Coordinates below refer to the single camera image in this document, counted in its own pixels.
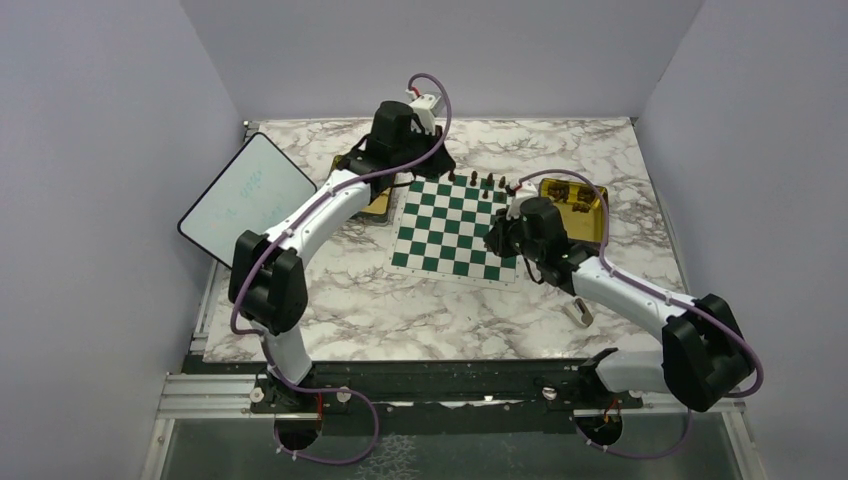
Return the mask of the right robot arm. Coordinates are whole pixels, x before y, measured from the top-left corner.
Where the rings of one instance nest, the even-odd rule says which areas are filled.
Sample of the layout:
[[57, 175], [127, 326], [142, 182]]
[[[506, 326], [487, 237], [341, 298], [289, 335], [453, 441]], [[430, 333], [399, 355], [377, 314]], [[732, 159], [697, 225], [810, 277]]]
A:
[[607, 349], [585, 363], [576, 384], [589, 406], [600, 407], [619, 392], [641, 391], [670, 394], [705, 412], [757, 371], [726, 301], [714, 294], [668, 293], [615, 269], [599, 250], [568, 237], [547, 198], [527, 199], [517, 212], [497, 210], [484, 244], [500, 258], [521, 257], [535, 265], [535, 283], [600, 304], [660, 343], [654, 351]]

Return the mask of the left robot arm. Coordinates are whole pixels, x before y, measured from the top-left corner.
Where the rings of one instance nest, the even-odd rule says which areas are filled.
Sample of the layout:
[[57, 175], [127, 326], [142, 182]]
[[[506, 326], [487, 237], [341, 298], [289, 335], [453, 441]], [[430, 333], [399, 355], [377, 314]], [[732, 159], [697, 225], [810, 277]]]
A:
[[[435, 117], [444, 113], [446, 124]], [[393, 187], [397, 174], [439, 177], [454, 169], [446, 152], [453, 116], [447, 94], [421, 95], [407, 103], [384, 101], [371, 130], [347, 152], [325, 183], [303, 205], [263, 234], [244, 231], [236, 240], [228, 295], [233, 304], [230, 328], [250, 323], [271, 375], [276, 396], [298, 411], [313, 401], [312, 368], [299, 329], [308, 304], [305, 269], [330, 237], [352, 216]]]

